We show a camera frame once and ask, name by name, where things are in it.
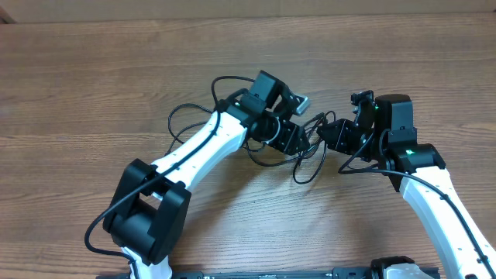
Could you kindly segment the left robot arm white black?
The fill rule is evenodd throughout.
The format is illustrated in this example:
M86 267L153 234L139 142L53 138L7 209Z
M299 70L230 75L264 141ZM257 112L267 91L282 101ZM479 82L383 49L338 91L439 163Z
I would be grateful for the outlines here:
M103 228L130 263L131 278L170 278L168 256L184 228L191 194L225 157L249 139L287 155L309 147L302 115L309 99L261 71L250 88L215 101L209 120L176 150L151 164L139 159L123 171Z

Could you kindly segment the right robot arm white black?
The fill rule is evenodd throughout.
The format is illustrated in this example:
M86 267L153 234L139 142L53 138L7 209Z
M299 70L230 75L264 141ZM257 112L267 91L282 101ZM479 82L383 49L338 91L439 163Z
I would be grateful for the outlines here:
M318 128L326 146L367 163L339 174L382 174L411 206L436 248L448 278L493 278L495 250L458 197L446 162L430 143L418 142L408 95L351 96L355 119Z

